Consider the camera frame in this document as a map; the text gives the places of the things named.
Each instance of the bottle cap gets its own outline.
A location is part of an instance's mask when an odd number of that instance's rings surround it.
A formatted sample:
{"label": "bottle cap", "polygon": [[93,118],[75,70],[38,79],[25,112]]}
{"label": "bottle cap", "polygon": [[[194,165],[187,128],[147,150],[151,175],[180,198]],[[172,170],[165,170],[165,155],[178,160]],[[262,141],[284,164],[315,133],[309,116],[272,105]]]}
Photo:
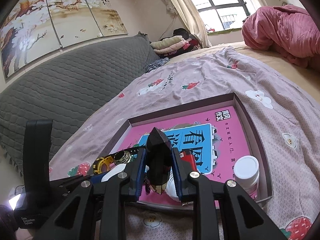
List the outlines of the bottle cap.
{"label": "bottle cap", "polygon": [[176,187],[175,187],[175,184],[174,184],[172,170],[170,171],[170,177],[169,177],[169,180],[167,182],[167,187],[165,188],[165,192],[167,193],[167,195],[170,198],[172,198],[173,200],[179,202],[179,198],[178,198],[177,193],[176,193]]}
{"label": "bottle cap", "polygon": [[251,155],[243,156],[236,161],[233,171],[236,181],[243,188],[252,187],[257,183],[257,177],[259,176],[259,162]]}

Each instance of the pile of clothes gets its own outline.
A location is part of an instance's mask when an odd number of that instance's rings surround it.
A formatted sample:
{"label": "pile of clothes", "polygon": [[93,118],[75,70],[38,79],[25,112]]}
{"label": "pile of clothes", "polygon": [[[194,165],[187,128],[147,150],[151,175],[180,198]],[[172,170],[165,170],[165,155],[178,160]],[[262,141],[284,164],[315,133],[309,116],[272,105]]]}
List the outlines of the pile of clothes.
{"label": "pile of clothes", "polygon": [[155,70],[159,67],[162,67],[164,64],[167,64],[169,62],[169,60],[170,59],[168,57],[156,60],[155,62],[146,66],[146,73],[149,73],[151,70]]}
{"label": "pile of clothes", "polygon": [[151,47],[160,58],[173,58],[189,51],[200,49],[199,41],[185,29],[173,31],[173,36],[150,43]]}

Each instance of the blanket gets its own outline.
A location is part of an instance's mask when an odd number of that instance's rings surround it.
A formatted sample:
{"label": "blanket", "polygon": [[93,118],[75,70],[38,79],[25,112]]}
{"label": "blanket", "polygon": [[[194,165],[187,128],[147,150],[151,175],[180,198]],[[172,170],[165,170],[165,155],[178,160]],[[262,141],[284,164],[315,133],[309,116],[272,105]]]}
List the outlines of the blanket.
{"label": "blanket", "polygon": [[178,50],[178,49],[180,49],[180,48],[184,48],[184,49],[186,49],[185,48],[185,45],[188,45],[188,46],[186,46],[186,48],[187,47],[189,47],[190,45],[189,45],[189,42],[187,42],[185,39],[182,39],[182,41],[179,41],[179,42],[177,42],[177,43],[175,43],[175,44],[173,44],[173,45],[171,45],[171,46],[169,46],[169,47],[167,47],[167,48],[164,48],[164,49],[154,49],[153,51],[156,53],[156,54],[165,54],[165,53],[169,53],[169,52],[173,52],[173,51],[175,51],[175,50]]}
{"label": "blanket", "polygon": [[[274,196],[263,209],[288,238],[301,240],[320,210],[320,106],[280,73],[232,47],[136,78],[61,147],[50,161],[50,179],[85,175],[128,118],[231,92],[252,118],[268,157]],[[156,215],[157,223],[147,219],[138,234],[129,225],[127,238],[150,239],[152,233],[155,239],[191,239],[191,218],[174,222]],[[135,209],[126,209],[126,216],[144,223]]]}
{"label": "blanket", "polygon": [[245,21],[242,35],[245,44],[253,49],[271,49],[292,64],[319,70],[320,32],[303,8],[261,7]]}
{"label": "blanket", "polygon": [[178,35],[178,36],[173,36],[171,38],[165,38],[162,41],[152,42],[152,43],[150,43],[150,46],[153,49],[164,49],[164,48],[170,47],[171,45],[176,44],[177,42],[182,41],[182,40],[184,40],[182,38],[182,36]]}

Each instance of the pink blanket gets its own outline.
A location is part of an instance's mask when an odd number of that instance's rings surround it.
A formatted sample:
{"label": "pink blanket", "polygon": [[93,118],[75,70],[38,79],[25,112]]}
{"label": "pink blanket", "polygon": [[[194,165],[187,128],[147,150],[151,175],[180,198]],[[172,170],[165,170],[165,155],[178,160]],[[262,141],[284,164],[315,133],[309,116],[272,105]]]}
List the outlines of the pink blanket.
{"label": "pink blanket", "polygon": [[247,46],[277,51],[303,68],[316,68],[320,62],[320,32],[300,7],[261,7],[243,24],[242,35]]}

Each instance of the folded blanket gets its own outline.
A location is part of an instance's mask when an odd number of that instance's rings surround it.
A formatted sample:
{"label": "folded blanket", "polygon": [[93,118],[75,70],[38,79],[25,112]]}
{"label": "folded blanket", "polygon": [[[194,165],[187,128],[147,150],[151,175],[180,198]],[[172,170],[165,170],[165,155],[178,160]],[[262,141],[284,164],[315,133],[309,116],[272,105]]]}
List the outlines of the folded blanket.
{"label": "folded blanket", "polygon": [[304,68],[314,62],[310,57],[320,54],[316,24],[305,9],[294,5],[259,8],[243,24],[242,35],[250,48],[277,51]]}
{"label": "folded blanket", "polygon": [[197,46],[190,45],[187,49],[183,49],[183,47],[182,47],[182,48],[180,48],[178,50],[175,50],[175,51],[172,51],[172,52],[169,52],[169,53],[159,54],[158,56],[160,58],[166,58],[166,57],[173,58],[173,57],[176,57],[176,56],[179,56],[181,54],[184,54],[184,53],[187,53],[187,52],[190,52],[190,51],[194,51],[194,50],[197,50],[197,49],[198,49]]}
{"label": "folded blanket", "polygon": [[175,50],[178,50],[180,48],[182,48],[183,46],[185,46],[186,44],[189,44],[189,42],[187,42],[185,39],[182,39],[182,41],[179,41],[167,48],[164,49],[154,49],[154,52],[156,54],[164,54],[164,53],[169,53]]}
{"label": "folded blanket", "polygon": [[183,40],[182,36],[173,36],[171,38],[165,38],[162,41],[152,42],[150,43],[150,46],[153,49],[164,49],[182,40]]}

